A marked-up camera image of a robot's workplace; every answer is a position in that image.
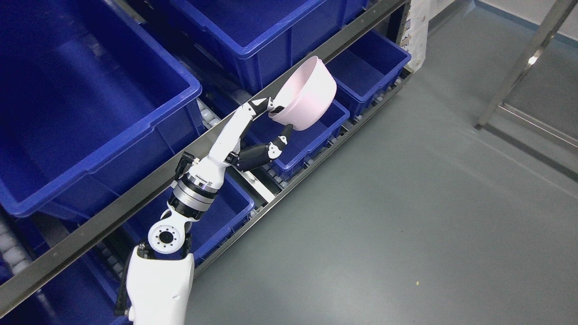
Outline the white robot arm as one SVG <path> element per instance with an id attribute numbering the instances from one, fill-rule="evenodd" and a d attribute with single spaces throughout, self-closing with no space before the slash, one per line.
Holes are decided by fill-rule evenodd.
<path id="1" fill-rule="evenodd" d="M 226 166 L 223 155 L 212 153 L 198 163 L 187 153 L 179 161 L 165 211 L 130 255 L 125 287 L 133 324 L 185 323 L 195 267 L 190 229 L 214 202 Z"/>

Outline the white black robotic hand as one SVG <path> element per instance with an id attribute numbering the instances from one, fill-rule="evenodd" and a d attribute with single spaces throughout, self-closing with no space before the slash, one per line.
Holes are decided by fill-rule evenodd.
<path id="1" fill-rule="evenodd" d="M 233 166 L 239 171 L 246 172 L 279 158 L 291 138 L 293 124 L 287 124 L 283 131 L 268 143 L 244 149 L 240 147 L 240 141 L 250 129 L 254 118 L 272 108 L 271 98 L 248 101 L 238 107 L 221 130 L 209 153 L 198 164 L 190 167 L 188 177 L 195 182 L 203 182 L 219 189 L 227 167 Z"/>

